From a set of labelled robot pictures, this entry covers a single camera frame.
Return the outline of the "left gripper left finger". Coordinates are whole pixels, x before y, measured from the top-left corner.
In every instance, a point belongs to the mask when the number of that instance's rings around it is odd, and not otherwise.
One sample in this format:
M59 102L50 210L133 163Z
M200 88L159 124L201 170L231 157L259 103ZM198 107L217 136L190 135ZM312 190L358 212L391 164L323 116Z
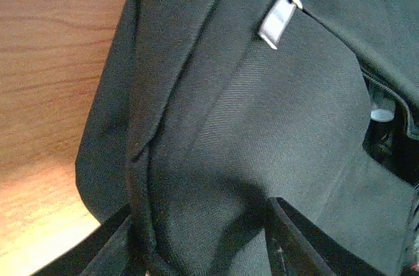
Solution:
M113 261L120 265L126 260L124 249L129 228L130 207L125 205L78 245L33 274L98 275L102 269L113 270Z

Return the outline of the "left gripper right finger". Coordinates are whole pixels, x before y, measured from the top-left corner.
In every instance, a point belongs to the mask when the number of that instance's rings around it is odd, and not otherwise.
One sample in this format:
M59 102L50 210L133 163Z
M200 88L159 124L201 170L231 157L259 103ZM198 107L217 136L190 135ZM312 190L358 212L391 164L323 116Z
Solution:
M266 204L264 230L273 275L382 275L340 246L282 198Z

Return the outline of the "black student backpack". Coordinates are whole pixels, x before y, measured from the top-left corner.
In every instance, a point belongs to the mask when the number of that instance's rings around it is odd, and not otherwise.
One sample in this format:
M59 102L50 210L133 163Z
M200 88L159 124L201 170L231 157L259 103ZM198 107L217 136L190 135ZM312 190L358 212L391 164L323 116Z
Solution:
M382 275L418 262L418 0L126 0L76 183L130 207L98 275L270 275L282 198Z

